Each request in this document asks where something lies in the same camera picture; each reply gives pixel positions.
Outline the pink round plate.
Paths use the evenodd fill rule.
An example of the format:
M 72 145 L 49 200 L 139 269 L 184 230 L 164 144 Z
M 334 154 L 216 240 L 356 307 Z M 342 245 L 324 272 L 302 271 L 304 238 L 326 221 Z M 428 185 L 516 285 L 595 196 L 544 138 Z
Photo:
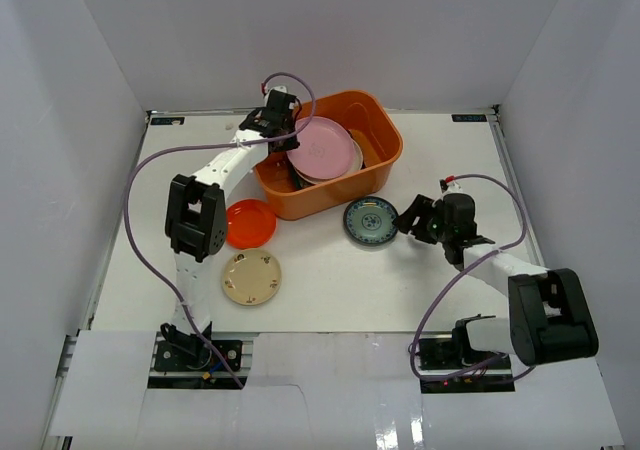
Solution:
M 291 164 L 301 173 L 319 180 L 345 174 L 355 161 L 355 147 L 349 133 L 325 117 L 304 117 L 296 122 L 299 146 L 287 151 Z

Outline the blue floral patterned plate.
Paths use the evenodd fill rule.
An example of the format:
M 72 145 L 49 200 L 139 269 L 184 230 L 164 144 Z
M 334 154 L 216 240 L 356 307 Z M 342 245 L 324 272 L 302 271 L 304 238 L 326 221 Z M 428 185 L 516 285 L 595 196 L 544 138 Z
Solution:
M 352 201 L 343 213 L 343 228 L 357 244 L 377 247 L 391 242 L 397 235 L 394 225 L 398 217 L 396 208 L 377 196 L 366 196 Z

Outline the black floral square plate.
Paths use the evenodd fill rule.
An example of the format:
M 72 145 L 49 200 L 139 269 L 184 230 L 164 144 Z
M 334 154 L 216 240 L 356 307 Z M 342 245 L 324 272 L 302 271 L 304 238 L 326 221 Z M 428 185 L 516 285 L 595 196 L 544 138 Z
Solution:
M 292 179 L 293 185 L 297 191 L 309 188 L 312 186 L 310 182 L 302 178 L 293 166 L 289 166 L 289 174 Z

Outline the cream white round plate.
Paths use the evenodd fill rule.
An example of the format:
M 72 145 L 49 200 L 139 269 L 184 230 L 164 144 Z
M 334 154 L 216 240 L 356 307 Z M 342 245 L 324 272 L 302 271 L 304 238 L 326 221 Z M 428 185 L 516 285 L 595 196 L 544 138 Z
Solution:
M 363 156 L 361 147 L 358 145 L 358 143 L 355 140 L 353 140 L 352 143 L 354 146 L 354 159 L 351 163 L 350 168 L 344 174 L 342 174 L 342 177 L 346 177 L 354 173 L 357 173 L 364 166 L 364 156 Z M 306 175 L 303 172 L 299 171 L 296 167 L 293 167 L 293 169 L 301 179 L 308 182 L 309 184 L 316 185 L 316 184 L 328 182 L 328 179 L 317 179 L 309 175 Z

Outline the small orange round plate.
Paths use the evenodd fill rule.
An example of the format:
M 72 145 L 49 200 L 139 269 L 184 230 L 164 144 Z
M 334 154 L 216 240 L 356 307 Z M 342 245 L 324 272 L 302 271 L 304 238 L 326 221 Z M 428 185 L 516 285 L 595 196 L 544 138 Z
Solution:
M 245 199 L 231 205 L 227 211 L 226 242 L 236 249 L 258 248 L 266 244 L 277 228 L 277 217 L 263 201 Z

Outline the beige floral round plate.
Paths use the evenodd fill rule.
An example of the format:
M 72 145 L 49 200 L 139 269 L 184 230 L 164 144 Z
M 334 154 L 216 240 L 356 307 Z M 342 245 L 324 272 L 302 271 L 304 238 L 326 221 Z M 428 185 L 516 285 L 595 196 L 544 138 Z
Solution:
M 279 291 L 282 270 L 278 259 L 261 249 L 247 249 L 235 254 L 225 265 L 221 286 L 234 303 L 257 306 L 266 303 Z

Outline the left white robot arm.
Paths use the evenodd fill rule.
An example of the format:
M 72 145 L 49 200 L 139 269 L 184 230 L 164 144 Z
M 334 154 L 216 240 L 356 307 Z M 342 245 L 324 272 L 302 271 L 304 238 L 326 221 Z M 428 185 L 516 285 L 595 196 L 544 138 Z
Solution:
M 239 124 L 231 147 L 190 176 L 178 174 L 170 184 L 165 234 L 176 264 L 176 287 L 181 294 L 161 334 L 181 363 L 204 368 L 211 360 L 208 291 L 201 282 L 207 258 L 223 247 L 228 230 L 226 197 L 254 167 L 275 152 L 294 149 L 298 140 L 294 111 L 299 99 L 286 87 L 265 92 L 264 104 Z

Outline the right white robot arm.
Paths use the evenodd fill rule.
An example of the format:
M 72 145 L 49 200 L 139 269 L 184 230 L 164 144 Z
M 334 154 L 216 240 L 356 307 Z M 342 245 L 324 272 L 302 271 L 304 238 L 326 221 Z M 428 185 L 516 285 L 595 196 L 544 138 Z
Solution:
M 571 269 L 546 269 L 514 257 L 480 235 L 475 201 L 451 193 L 417 196 L 396 217 L 399 232 L 441 245 L 461 276 L 474 277 L 507 298 L 508 316 L 474 316 L 456 322 L 451 354 L 461 367 L 477 367 L 490 354 L 511 354 L 536 366 L 597 354 L 599 340 L 581 281 Z

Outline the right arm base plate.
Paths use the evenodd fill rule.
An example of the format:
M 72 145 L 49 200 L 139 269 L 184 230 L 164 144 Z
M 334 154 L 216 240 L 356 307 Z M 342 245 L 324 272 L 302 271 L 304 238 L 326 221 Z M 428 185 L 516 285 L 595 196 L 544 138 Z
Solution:
M 465 367 L 450 334 L 421 338 L 413 354 L 423 376 L 442 377 Z M 515 383 L 510 381 L 513 377 L 510 358 L 504 357 L 462 376 L 434 382 L 421 381 L 420 391 L 422 395 L 510 393 L 515 391 Z

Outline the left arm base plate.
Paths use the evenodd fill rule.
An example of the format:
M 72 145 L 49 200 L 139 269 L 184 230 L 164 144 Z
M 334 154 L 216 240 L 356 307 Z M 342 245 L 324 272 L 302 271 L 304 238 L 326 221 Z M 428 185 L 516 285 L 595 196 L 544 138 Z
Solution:
M 240 390 L 244 342 L 240 339 L 212 339 L 211 326 L 203 335 L 212 351 L 195 334 L 187 334 L 165 323 L 154 347 L 147 387 L 156 390 Z

